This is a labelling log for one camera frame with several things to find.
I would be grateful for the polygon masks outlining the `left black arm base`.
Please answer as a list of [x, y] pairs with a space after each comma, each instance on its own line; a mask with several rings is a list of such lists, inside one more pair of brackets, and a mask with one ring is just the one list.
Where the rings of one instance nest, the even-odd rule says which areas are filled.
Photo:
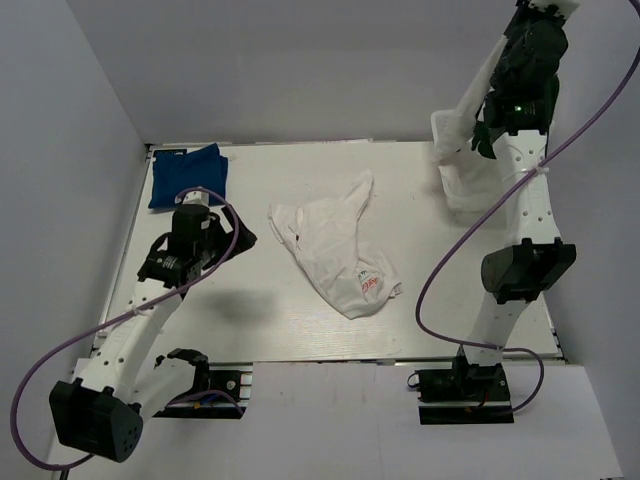
[[166, 407], [154, 415], [162, 419], [240, 420], [248, 407], [253, 383], [253, 366], [211, 365], [208, 389], [195, 398]]

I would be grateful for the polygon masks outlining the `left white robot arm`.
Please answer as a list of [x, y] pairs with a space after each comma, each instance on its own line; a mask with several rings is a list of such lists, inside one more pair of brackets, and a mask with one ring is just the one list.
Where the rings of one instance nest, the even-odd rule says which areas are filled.
[[173, 402], [199, 399], [211, 387], [206, 354], [175, 348], [141, 368], [164, 325], [194, 282], [251, 249], [256, 236], [235, 211], [178, 207], [170, 231], [151, 245], [129, 300], [132, 318], [113, 326], [73, 381], [59, 381], [49, 405], [60, 444], [118, 463], [136, 448], [146, 421]]

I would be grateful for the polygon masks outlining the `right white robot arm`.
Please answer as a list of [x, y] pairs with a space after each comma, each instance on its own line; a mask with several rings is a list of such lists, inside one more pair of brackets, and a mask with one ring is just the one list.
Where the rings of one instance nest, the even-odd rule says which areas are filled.
[[466, 399], [498, 376], [517, 321], [576, 259], [556, 225], [542, 162], [568, 48], [564, 25], [577, 7], [575, 1], [518, 2], [476, 113], [472, 147], [495, 162], [508, 198], [505, 246], [482, 260], [485, 297], [453, 363], [452, 388]]

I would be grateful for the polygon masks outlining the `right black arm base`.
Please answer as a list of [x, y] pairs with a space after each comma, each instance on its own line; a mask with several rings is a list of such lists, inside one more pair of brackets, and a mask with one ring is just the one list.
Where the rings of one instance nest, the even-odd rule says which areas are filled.
[[407, 386], [418, 393], [421, 425], [512, 424], [511, 395], [504, 369], [492, 379], [465, 379], [460, 385], [452, 369], [423, 369], [407, 378]]

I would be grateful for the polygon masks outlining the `white t shirt red logo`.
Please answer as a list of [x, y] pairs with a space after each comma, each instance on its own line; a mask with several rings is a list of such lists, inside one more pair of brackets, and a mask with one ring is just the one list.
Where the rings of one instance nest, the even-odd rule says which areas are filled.
[[359, 235], [359, 220], [373, 186], [373, 172], [365, 170], [341, 197], [268, 209], [276, 239], [322, 299], [350, 320], [377, 313], [403, 293], [402, 280], [388, 256]]

